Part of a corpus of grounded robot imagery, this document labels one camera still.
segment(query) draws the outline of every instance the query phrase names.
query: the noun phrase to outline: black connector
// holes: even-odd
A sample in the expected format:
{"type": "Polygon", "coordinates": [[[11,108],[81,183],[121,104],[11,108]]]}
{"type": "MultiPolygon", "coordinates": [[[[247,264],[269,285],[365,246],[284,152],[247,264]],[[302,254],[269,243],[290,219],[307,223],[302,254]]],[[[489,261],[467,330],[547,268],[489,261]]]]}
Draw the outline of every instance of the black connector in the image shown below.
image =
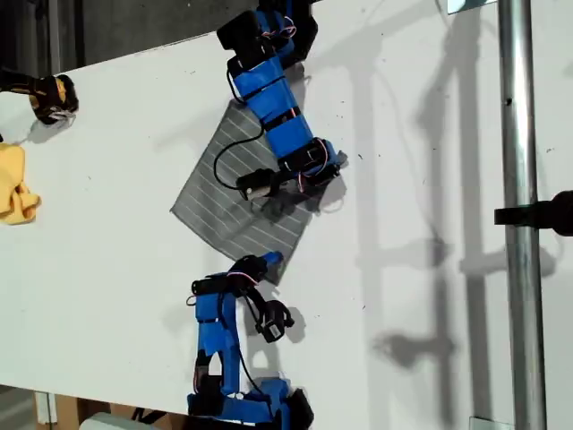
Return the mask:
{"type": "Polygon", "coordinates": [[[573,237],[573,191],[563,191],[551,201],[517,208],[497,209],[495,224],[502,226],[552,228],[560,236],[573,237]]]}

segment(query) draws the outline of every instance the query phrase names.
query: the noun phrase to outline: silver metal pipe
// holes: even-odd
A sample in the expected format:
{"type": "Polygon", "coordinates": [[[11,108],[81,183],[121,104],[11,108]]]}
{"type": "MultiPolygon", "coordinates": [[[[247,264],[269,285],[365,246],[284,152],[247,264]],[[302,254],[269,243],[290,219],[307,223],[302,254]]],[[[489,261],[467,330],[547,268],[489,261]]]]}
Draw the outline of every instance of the silver metal pipe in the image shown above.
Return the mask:
{"type": "MultiPolygon", "coordinates": [[[[530,0],[499,0],[503,170],[508,208],[537,201],[530,0]]],[[[506,227],[516,430],[546,430],[539,234],[506,227]]]]}

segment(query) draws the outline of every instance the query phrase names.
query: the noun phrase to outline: yellow towel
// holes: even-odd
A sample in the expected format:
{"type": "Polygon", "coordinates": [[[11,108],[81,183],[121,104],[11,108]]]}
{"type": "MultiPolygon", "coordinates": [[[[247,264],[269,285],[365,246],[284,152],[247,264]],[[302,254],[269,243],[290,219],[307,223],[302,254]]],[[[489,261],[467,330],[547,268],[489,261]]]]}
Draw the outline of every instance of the yellow towel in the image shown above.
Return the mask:
{"type": "Polygon", "coordinates": [[[0,143],[0,221],[21,224],[36,217],[39,196],[24,184],[24,150],[0,143]]]}

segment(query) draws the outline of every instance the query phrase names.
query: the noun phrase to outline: gray cloth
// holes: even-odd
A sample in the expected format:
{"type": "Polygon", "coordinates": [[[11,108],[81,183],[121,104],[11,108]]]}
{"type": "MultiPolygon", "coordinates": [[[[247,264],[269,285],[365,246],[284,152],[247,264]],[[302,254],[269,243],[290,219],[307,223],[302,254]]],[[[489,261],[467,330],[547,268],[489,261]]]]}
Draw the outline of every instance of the gray cloth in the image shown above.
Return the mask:
{"type": "MultiPolygon", "coordinates": [[[[249,254],[280,251],[285,256],[283,264],[267,275],[269,281],[278,284],[312,212],[318,210],[325,188],[300,194],[295,181],[290,181],[273,198],[247,202],[238,191],[221,186],[213,176],[217,154],[231,142],[256,136],[260,129],[249,108],[230,102],[171,211],[205,242],[235,261],[249,254]]],[[[219,177],[230,185],[257,168],[278,170],[264,137],[231,148],[217,164],[219,177]]]]}

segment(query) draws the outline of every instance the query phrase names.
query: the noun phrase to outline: white tabletop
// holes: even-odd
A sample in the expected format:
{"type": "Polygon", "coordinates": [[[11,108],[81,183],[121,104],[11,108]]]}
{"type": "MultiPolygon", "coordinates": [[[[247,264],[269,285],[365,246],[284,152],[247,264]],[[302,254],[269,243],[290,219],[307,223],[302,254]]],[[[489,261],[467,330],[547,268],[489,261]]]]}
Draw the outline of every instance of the white tabletop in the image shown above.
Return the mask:
{"type": "MultiPolygon", "coordinates": [[[[571,13],[534,2],[544,199],[573,179],[571,13]]],[[[432,1],[329,0],[315,16],[303,110],[349,156],[346,195],[278,287],[304,338],[267,348],[271,370],[307,390],[316,429],[511,422],[496,6],[442,17],[432,1]]],[[[81,111],[64,130],[30,133],[26,98],[0,97],[43,200],[34,223],[0,226],[1,384],[185,413],[184,302],[230,261],[169,209],[230,100],[230,56],[210,34],[73,71],[81,111]]],[[[550,426],[573,428],[573,242],[541,237],[550,426]]]]}

